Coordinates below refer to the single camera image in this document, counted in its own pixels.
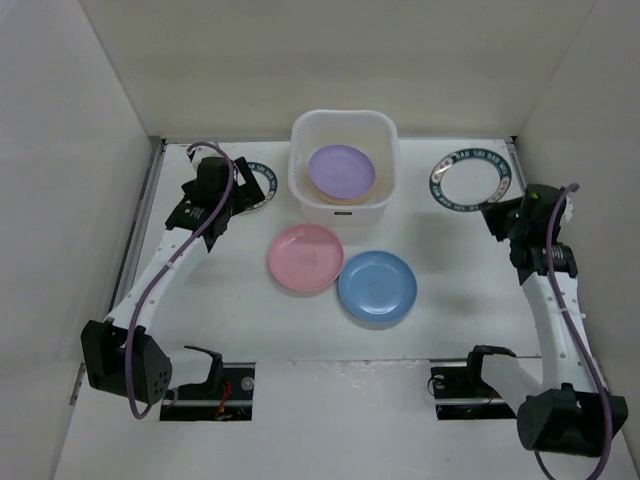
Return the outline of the cream plate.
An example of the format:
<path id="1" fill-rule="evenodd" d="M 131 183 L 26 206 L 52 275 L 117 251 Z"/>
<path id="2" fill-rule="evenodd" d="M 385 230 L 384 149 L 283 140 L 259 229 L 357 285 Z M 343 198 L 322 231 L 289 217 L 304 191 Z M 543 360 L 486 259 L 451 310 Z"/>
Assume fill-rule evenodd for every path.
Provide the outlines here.
<path id="1" fill-rule="evenodd" d="M 318 195 L 318 198 L 332 205 L 361 205 L 366 204 L 366 202 L 369 200 L 368 195 L 359 198 L 341 199 L 320 194 Z"/>

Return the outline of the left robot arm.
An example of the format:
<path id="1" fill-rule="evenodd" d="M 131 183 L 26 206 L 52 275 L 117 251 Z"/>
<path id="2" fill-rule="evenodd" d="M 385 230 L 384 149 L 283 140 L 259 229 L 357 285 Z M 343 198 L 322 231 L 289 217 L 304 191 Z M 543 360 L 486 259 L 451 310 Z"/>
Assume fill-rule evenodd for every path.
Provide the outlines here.
<path id="1" fill-rule="evenodd" d="M 232 217 L 253 209 L 265 195 L 248 161 L 209 156 L 182 186 L 183 197 L 165 222 L 149 264 L 107 314 L 90 320 L 81 345 L 92 388 L 124 397 L 141 419 L 170 389 L 172 363 L 151 335 L 153 322 L 171 303 L 192 271 L 211 252 Z"/>

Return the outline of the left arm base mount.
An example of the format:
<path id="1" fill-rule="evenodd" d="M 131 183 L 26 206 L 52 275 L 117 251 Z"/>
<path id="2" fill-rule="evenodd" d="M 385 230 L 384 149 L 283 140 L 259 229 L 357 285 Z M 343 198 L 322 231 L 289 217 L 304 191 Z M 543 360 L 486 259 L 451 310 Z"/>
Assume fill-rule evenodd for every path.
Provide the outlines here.
<path id="1" fill-rule="evenodd" d="M 215 380 L 173 387 L 160 406 L 162 422 L 248 422 L 253 416 L 256 365 L 225 363 Z"/>

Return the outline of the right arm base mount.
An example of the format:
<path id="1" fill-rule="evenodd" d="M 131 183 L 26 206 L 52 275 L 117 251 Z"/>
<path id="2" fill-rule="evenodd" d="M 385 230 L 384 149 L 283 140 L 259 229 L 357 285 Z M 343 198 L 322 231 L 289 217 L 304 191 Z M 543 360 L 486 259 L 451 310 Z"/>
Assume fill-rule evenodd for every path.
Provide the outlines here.
<path id="1" fill-rule="evenodd" d="M 513 410 L 482 380 L 472 379 L 465 360 L 430 364 L 428 393 L 440 421 L 514 420 Z"/>

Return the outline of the purple plate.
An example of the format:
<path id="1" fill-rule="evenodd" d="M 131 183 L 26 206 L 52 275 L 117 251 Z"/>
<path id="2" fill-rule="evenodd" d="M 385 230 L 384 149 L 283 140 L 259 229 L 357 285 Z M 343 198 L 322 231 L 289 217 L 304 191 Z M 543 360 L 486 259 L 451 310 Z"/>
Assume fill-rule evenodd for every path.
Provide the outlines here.
<path id="1" fill-rule="evenodd" d="M 335 197 L 359 197 L 373 189 L 377 172 L 363 151 L 349 145 L 327 145 L 309 159 L 308 171 L 315 188 Z"/>

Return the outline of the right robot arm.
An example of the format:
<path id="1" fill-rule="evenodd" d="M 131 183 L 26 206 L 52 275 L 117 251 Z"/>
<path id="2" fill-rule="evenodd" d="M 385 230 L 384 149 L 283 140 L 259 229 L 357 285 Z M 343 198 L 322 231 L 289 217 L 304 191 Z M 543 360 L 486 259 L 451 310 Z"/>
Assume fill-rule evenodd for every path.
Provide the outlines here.
<path id="1" fill-rule="evenodd" d="M 628 407 L 607 391 L 596 368 L 578 304 L 577 261 L 558 240 L 576 188 L 531 184 L 518 199 L 481 205 L 490 233 L 510 246 L 534 318 L 542 379 L 528 374 L 508 348 L 477 345 L 467 356 L 463 381 L 474 394 L 493 389 L 502 397 L 516 415 L 525 449 L 603 458 Z"/>

